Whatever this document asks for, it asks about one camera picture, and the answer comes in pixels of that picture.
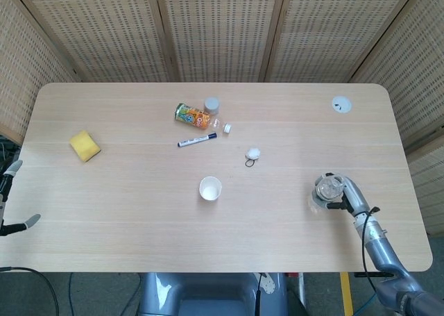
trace white bottle cap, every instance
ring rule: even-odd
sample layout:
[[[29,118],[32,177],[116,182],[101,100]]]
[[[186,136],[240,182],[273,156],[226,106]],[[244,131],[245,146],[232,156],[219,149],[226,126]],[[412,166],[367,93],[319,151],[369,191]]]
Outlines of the white bottle cap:
[[[231,131],[231,124],[225,124],[223,127],[223,132],[229,133]]]
[[[216,97],[206,98],[205,112],[210,115],[217,115],[219,113],[219,100]]]

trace table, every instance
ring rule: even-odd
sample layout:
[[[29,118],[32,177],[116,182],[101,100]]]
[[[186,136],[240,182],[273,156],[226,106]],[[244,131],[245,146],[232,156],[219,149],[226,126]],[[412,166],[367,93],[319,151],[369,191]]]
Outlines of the table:
[[[352,102],[338,113],[332,99]],[[173,118],[180,102],[220,99],[229,136]],[[82,163],[69,146],[87,130],[102,152]],[[261,149],[245,167],[251,146]],[[44,272],[354,272],[360,239],[346,211],[313,213],[325,172],[352,178],[401,261],[432,255],[386,90],[373,84],[52,83],[37,97],[6,223],[40,213],[0,239],[1,266]],[[198,193],[216,176],[216,203]]]

